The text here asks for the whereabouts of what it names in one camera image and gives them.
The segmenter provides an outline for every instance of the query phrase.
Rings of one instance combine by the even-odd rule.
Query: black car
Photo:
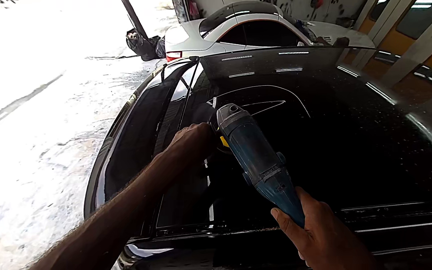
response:
[[[280,47],[158,68],[104,141],[85,218],[178,130],[214,125],[215,111],[235,103],[284,154],[294,185],[328,203],[387,269],[432,269],[432,82],[409,73],[387,87],[378,80],[380,65],[351,65],[361,51],[371,60],[381,56],[366,48]],[[271,216],[274,205],[242,173],[229,148],[219,145],[147,211],[119,266],[306,269]]]

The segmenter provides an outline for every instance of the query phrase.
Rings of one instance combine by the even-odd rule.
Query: blue tool body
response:
[[[286,170],[284,156],[274,152],[248,111],[229,103],[219,108],[216,117],[248,184],[304,228],[303,208]]]

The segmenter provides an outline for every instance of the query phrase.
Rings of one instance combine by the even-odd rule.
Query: car tail light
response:
[[[170,51],[166,52],[166,60],[169,62],[174,59],[182,58],[183,52],[182,51]]]

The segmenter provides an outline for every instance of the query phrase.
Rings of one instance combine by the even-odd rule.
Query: car rear window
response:
[[[201,21],[199,24],[199,33],[204,38],[213,29],[234,16],[254,13],[277,15],[278,10],[273,4],[266,2],[239,1],[232,3],[218,9],[218,11]]]

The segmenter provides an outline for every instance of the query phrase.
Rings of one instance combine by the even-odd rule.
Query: pole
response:
[[[129,18],[132,21],[132,24],[134,25],[136,31],[145,39],[148,39],[148,35],[146,34],[145,29],[141,25],[141,22],[138,19],[138,16],[136,15],[135,10],[133,9],[133,6],[131,3],[129,3],[129,0],[121,0],[123,2],[124,7],[126,8],[126,11],[128,12]]]

